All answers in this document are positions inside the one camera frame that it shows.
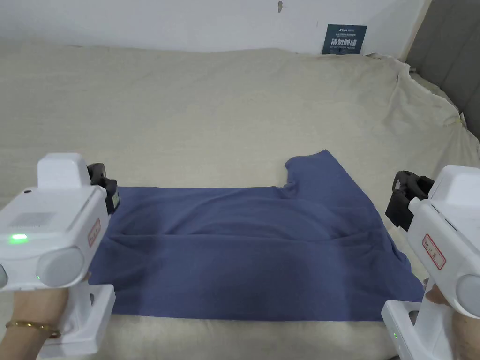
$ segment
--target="blue fabric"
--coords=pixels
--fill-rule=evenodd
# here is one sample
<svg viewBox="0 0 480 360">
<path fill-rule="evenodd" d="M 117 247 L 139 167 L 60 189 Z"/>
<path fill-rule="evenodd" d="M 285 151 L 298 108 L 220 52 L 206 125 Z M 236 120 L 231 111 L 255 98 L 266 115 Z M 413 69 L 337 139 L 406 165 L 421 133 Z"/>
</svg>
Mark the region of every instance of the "blue fabric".
<svg viewBox="0 0 480 360">
<path fill-rule="evenodd" d="M 386 300 L 421 301 L 329 152 L 286 168 L 283 188 L 120 188 L 90 283 L 114 285 L 114 313 L 179 318 L 381 321 Z"/>
</svg>

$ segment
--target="gray headboard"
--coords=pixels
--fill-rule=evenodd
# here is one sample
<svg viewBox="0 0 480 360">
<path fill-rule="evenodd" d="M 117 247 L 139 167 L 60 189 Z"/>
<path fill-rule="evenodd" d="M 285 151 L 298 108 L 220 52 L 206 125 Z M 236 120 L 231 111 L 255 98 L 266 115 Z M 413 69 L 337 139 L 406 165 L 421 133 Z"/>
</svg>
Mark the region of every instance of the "gray headboard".
<svg viewBox="0 0 480 360">
<path fill-rule="evenodd" d="M 433 0 L 407 63 L 447 93 L 480 139 L 480 0 Z"/>
</svg>

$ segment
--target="dark blue sign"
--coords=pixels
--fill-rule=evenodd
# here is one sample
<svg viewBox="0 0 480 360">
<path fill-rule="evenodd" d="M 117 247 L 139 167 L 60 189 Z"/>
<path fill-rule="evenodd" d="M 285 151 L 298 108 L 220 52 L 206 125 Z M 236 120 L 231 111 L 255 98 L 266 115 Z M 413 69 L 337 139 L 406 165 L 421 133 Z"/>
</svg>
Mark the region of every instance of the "dark blue sign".
<svg viewBox="0 0 480 360">
<path fill-rule="evenodd" d="M 329 25 L 322 55 L 360 54 L 366 32 L 362 25 Z"/>
</svg>

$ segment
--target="wrist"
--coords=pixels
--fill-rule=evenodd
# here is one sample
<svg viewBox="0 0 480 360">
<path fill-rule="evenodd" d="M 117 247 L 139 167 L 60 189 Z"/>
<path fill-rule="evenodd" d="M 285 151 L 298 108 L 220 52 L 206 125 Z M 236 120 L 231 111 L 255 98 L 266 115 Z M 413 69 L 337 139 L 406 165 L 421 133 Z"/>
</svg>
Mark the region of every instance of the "wrist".
<svg viewBox="0 0 480 360">
<path fill-rule="evenodd" d="M 26 326 L 11 326 L 7 329 L 5 337 L 15 338 L 15 341 L 42 344 L 49 338 L 47 331 Z"/>
<path fill-rule="evenodd" d="M 12 326 L 0 344 L 0 359 L 36 359 L 48 338 L 48 332 L 31 327 Z"/>
</svg>

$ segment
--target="sticker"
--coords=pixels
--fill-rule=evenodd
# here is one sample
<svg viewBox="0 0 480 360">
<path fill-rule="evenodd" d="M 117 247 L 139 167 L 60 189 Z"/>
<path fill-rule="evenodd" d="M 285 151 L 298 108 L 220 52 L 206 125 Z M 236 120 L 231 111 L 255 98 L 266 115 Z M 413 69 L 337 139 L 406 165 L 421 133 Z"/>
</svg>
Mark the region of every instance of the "sticker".
<svg viewBox="0 0 480 360">
<path fill-rule="evenodd" d="M 92 247 L 101 229 L 102 229 L 102 225 L 100 224 L 100 219 L 97 219 L 92 229 L 88 233 L 88 245 L 90 245 L 90 247 Z"/>
<path fill-rule="evenodd" d="M 447 260 L 445 259 L 444 255 L 437 247 L 437 245 L 433 242 L 432 238 L 429 234 L 425 235 L 423 241 L 421 242 L 425 250 L 427 251 L 428 255 L 431 257 L 435 265 L 437 266 L 438 270 L 441 270 Z"/>
<path fill-rule="evenodd" d="M 367 27 L 363 25 L 332 25 L 327 27 L 322 55 L 360 54 Z"/>
</svg>

